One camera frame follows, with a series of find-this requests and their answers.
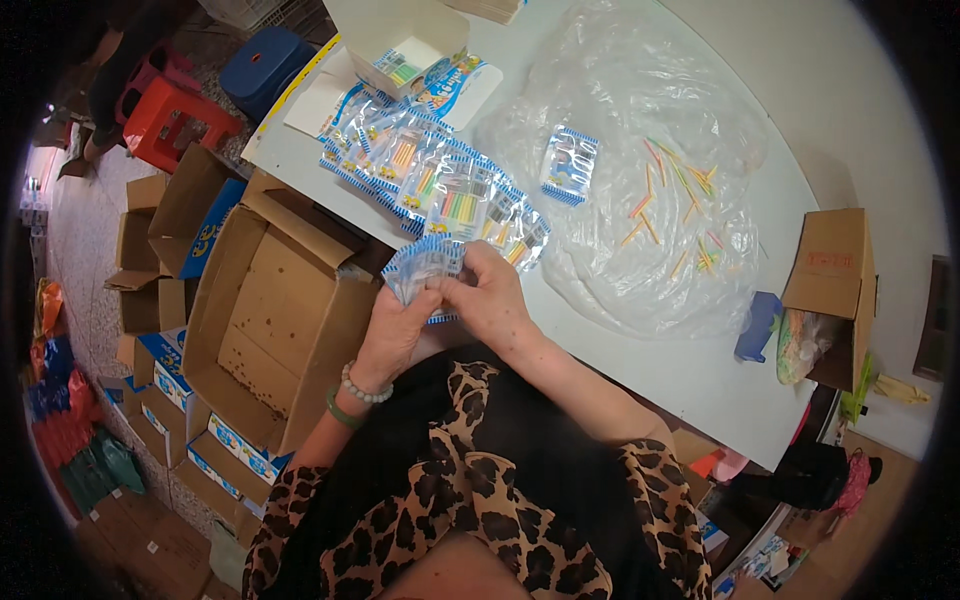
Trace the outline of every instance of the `blue plastic container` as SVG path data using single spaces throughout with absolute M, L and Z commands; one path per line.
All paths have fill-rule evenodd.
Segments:
M 750 327 L 740 334 L 733 353 L 743 360 L 765 363 L 763 348 L 773 333 L 774 323 L 783 313 L 783 303 L 776 294 L 757 292 L 750 304 Z
M 317 54 L 313 46 L 282 27 L 257 32 L 220 72 L 220 87 L 256 123 Z

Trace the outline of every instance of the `leopard print fabric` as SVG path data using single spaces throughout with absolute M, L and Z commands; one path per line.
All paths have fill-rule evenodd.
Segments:
M 483 362 L 454 363 L 447 379 L 454 410 L 430 428 L 432 459 L 409 469 L 405 497 L 375 506 L 339 546 L 322 554 L 321 598 L 375 597 L 451 528 L 484 542 L 535 599 L 611 597 L 612 578 L 583 537 L 514 486 L 513 463 L 475 449 L 472 434 L 498 373 Z M 621 448 L 620 463 L 661 568 L 685 597 L 709 599 L 709 567 L 676 461 L 663 444 L 641 441 Z M 301 468 L 277 481 L 247 558 L 246 600 L 256 600 L 276 580 L 283 545 L 324 473 Z

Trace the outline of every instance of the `white bead bracelet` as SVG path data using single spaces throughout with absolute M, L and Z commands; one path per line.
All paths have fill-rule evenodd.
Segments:
M 357 361 L 355 360 L 351 360 L 350 362 L 346 363 L 344 365 L 344 371 L 340 374 L 340 382 L 348 392 L 354 396 L 357 396 L 368 404 L 381 404 L 394 394 L 394 384 L 390 384 L 389 388 L 379 394 L 367 394 L 363 390 L 353 385 L 353 382 L 350 381 L 350 369 L 356 364 L 356 362 Z

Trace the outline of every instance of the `jade bangle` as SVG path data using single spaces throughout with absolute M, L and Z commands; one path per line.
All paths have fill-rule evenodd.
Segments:
M 334 400 L 334 397 L 337 394 L 337 390 L 340 389 L 340 386 L 333 386 L 330 388 L 330 391 L 326 393 L 326 408 L 330 411 L 330 414 L 333 415 L 333 418 L 343 423 L 350 429 L 356 431 L 363 425 L 363 419 L 358 417 L 352 417 L 340 410 L 340 407 L 337 406 L 337 402 Z

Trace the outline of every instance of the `stool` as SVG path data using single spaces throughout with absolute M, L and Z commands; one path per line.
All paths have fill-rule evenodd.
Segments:
M 257 32 L 220 72 L 220 87 L 254 123 L 263 121 L 317 51 L 282 27 Z
M 175 110 L 180 112 L 177 117 L 173 116 Z M 215 150 L 223 137 L 232 137 L 243 127 L 240 119 L 209 98 L 157 77 L 147 86 L 130 115 L 123 137 L 134 156 L 173 173 L 183 155 L 183 150 L 175 148 L 174 142 L 190 117 L 207 124 L 200 145 L 209 150 Z
M 147 86 L 159 75 L 177 85 L 199 92 L 200 82 L 186 74 L 192 70 L 193 62 L 174 50 L 169 39 L 162 40 L 130 74 L 127 86 L 117 100 L 113 119 L 120 125 L 126 125 L 143 92 L 147 91 Z

